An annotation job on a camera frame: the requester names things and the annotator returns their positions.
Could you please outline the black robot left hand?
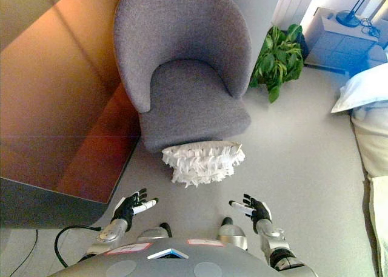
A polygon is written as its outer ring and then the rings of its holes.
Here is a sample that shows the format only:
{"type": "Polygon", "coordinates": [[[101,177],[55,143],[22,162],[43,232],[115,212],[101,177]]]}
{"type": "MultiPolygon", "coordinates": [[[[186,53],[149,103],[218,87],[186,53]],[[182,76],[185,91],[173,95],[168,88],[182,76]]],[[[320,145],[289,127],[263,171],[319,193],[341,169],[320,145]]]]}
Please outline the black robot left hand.
{"type": "Polygon", "coordinates": [[[128,232],[132,226],[133,216],[150,209],[159,201],[158,198],[153,198],[148,201],[146,200],[146,197],[147,189],[143,188],[134,192],[129,197],[122,198],[115,207],[111,221],[123,219],[127,223],[125,232],[128,232]]]}

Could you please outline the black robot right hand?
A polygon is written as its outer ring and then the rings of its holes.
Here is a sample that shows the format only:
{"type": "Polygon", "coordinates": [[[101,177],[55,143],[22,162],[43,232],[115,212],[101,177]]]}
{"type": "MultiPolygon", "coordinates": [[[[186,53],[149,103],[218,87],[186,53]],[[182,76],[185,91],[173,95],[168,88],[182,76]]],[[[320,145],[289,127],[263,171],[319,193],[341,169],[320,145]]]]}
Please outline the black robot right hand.
{"type": "Polygon", "coordinates": [[[272,215],[266,203],[258,201],[246,193],[243,194],[242,203],[230,200],[229,206],[243,212],[248,218],[252,220],[253,230],[256,234],[258,234],[256,229],[258,221],[266,219],[272,222],[272,215]]]}

